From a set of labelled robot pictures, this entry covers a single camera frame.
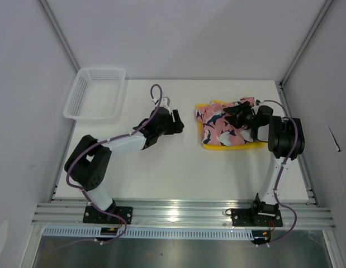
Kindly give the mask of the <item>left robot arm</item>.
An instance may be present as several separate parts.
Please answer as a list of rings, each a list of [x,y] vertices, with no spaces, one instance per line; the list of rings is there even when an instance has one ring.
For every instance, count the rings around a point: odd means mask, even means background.
[[[115,201],[103,186],[110,160],[133,151],[148,149],[163,135],[182,133],[184,124],[178,110],[159,107],[133,128],[131,134],[99,141],[91,135],[81,138],[65,163],[67,184],[83,192],[96,217],[110,223],[115,217]]]

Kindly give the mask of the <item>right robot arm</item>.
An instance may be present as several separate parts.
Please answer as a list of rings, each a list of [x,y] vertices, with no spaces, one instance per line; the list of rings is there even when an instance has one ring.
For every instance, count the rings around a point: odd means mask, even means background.
[[[305,148],[300,119],[275,116],[270,106],[252,107],[248,102],[224,111],[232,126],[248,130],[252,140],[265,142],[271,153],[266,178],[250,207],[227,209],[225,214],[231,217],[233,226],[283,226],[279,208],[287,206],[279,196],[292,163]]]

